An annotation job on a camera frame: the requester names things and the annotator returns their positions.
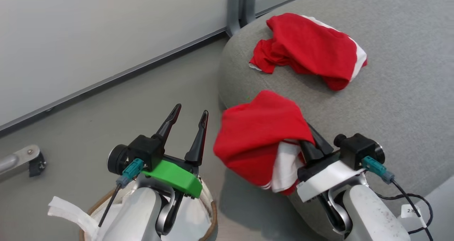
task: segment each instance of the teal connector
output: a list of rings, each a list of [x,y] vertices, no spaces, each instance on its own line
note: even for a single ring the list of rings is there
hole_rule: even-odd
[[[123,176],[132,180],[134,177],[138,176],[143,170],[143,160],[136,158],[129,164],[125,170],[123,170]]]
[[[122,176],[118,177],[115,183],[117,183],[117,186],[120,185],[123,189],[133,180],[134,177],[138,176],[142,170],[143,160],[136,158],[126,167],[125,170],[123,170]]]
[[[371,156],[367,156],[361,160],[363,168],[366,170],[375,173],[379,176],[385,183],[390,184],[394,180],[394,174],[387,171],[386,167],[380,162],[373,159]]]

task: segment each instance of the gray ottoman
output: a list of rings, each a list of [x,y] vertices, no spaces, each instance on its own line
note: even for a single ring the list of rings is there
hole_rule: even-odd
[[[454,173],[454,45],[448,33],[447,0],[296,0],[245,26],[227,43],[219,70],[219,96],[227,107],[253,99],[263,89],[294,100],[328,141],[339,133],[362,133],[378,141],[385,165],[407,192],[423,196]],[[277,67],[265,74],[248,67],[260,39],[272,37],[265,21],[291,12],[349,34],[368,54],[353,82],[333,92],[321,78]],[[369,176],[383,195],[397,195]],[[319,234],[336,237],[318,201],[290,200]],[[399,215],[399,202],[388,203]]]

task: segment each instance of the label tag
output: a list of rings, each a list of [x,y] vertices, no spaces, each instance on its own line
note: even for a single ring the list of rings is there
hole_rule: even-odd
[[[416,209],[418,209],[418,213],[420,213],[421,215],[421,210],[418,206],[416,206]],[[418,217],[416,215],[416,212],[415,210],[413,209],[413,207],[410,205],[410,204],[405,204],[405,205],[402,205],[402,210],[400,211],[400,217],[401,218],[408,218],[408,217]]]

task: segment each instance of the green gripper part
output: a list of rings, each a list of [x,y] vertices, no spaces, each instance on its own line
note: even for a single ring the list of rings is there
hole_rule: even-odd
[[[142,173],[192,197],[200,197],[202,186],[198,178],[172,162],[161,160],[151,172]]]

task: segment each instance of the metal bracket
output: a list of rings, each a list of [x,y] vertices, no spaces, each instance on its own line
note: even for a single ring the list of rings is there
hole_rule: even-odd
[[[332,217],[328,217],[328,219],[330,220],[330,223],[333,226],[333,228],[336,230],[336,232],[339,234],[342,234],[342,235],[345,233],[351,232],[351,230],[353,228],[353,222],[350,219],[350,216],[348,215],[347,211],[342,206],[340,206],[339,204],[337,204],[334,201],[333,192],[343,188],[346,185],[349,185],[351,187],[353,187],[355,185],[364,185],[364,186],[369,187],[367,180],[366,180],[365,173],[362,172],[359,175],[353,176],[352,178],[332,187],[331,189],[329,189],[327,191],[328,206],[332,207],[338,213],[338,216],[340,217],[339,220],[342,220],[344,228],[343,229],[339,228],[339,222],[333,222],[333,220],[335,220],[337,217],[332,216]]]
[[[0,175],[13,169],[21,169],[20,166],[29,163],[29,176],[39,176],[46,168],[47,162],[37,145],[29,145],[17,152],[0,159]]]
[[[180,198],[181,194],[180,192],[179,194],[177,194],[175,190],[169,185],[161,183],[154,178],[147,178],[144,174],[140,174],[137,176],[136,184],[134,185],[132,191],[134,192],[138,188],[143,187],[153,189],[159,194],[168,196],[170,198],[170,201],[162,207],[155,226],[158,234],[165,236],[170,233],[173,224],[175,223],[175,216],[178,212],[178,208],[180,207],[182,199]]]

